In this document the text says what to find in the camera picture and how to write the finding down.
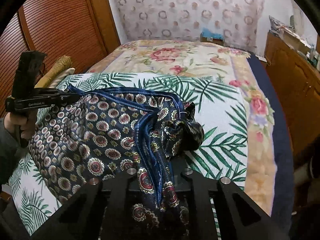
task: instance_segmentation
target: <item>bed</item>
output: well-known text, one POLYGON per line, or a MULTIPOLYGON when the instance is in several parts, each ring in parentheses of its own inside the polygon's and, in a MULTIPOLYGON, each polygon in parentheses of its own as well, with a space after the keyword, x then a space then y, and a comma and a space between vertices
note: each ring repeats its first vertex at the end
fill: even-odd
MULTIPOLYGON (((187 164, 209 178, 230 177, 281 228, 289 229, 290 139, 276 93, 254 55, 211 43, 133 41, 86 74, 67 76, 58 88, 69 84, 84 91, 139 87, 174 92, 184 101, 194 101, 205 141, 199 150, 186 153, 187 164)), ((38 122, 45 120, 47 111, 38 112, 38 122)), ((9 184, 29 234, 61 205, 28 154, 9 184)))

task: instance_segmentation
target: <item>dark sleeve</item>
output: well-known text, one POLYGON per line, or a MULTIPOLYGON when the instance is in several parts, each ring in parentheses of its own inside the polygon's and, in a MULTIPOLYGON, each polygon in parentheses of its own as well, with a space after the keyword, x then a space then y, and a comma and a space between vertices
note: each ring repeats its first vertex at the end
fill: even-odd
POLYGON ((0 119, 0 185, 8 182, 20 156, 17 156, 18 142, 4 128, 3 118, 0 119))

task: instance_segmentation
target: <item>wall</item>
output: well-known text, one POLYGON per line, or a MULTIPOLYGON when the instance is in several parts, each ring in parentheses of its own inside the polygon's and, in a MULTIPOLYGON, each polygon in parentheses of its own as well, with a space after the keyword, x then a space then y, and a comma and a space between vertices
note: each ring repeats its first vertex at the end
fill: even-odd
MULTIPOLYGON (((110 6, 111 6, 113 16, 115 18, 116 28, 118 30, 120 41, 122 44, 124 44, 129 40, 129 38, 124 30, 124 26, 123 26, 124 21, 120 17, 119 3, 117 0, 110 0, 110 6)), ((256 46, 257 46, 256 53, 261 56, 264 55, 267 34, 270 29, 269 15, 280 20, 284 24, 289 25, 290 16, 293 15, 291 0, 264 0, 264 8, 260 16, 260 19, 258 20, 257 35, 256 35, 256 46)), ((217 17, 217 15, 213 14, 211 19, 211 25, 209 25, 210 27, 209 29, 212 29, 214 31, 215 31, 214 21, 216 20, 215 17, 217 17)), ((305 26, 303 37, 306 37, 309 43, 316 44, 317 34, 315 29, 313 28, 312 24, 310 23, 307 17, 303 18, 303 22, 305 26)))

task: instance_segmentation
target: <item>wooden dresser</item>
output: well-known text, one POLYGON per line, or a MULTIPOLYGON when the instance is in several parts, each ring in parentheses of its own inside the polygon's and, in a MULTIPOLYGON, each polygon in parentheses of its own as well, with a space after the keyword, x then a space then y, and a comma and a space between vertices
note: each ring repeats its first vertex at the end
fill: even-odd
POLYGON ((298 155, 320 135, 320 73, 272 33, 268 33, 265 57, 286 115, 293 155, 298 155))

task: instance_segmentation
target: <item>person's arm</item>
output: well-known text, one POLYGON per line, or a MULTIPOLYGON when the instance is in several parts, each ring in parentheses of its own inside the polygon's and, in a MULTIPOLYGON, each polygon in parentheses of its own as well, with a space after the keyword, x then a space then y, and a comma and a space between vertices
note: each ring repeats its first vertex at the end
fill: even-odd
POLYGON ((21 156, 17 153, 19 144, 14 136, 14 126, 20 125, 21 137, 30 139, 35 131, 36 111, 28 118, 8 113, 0 119, 0 185, 8 182, 21 156))

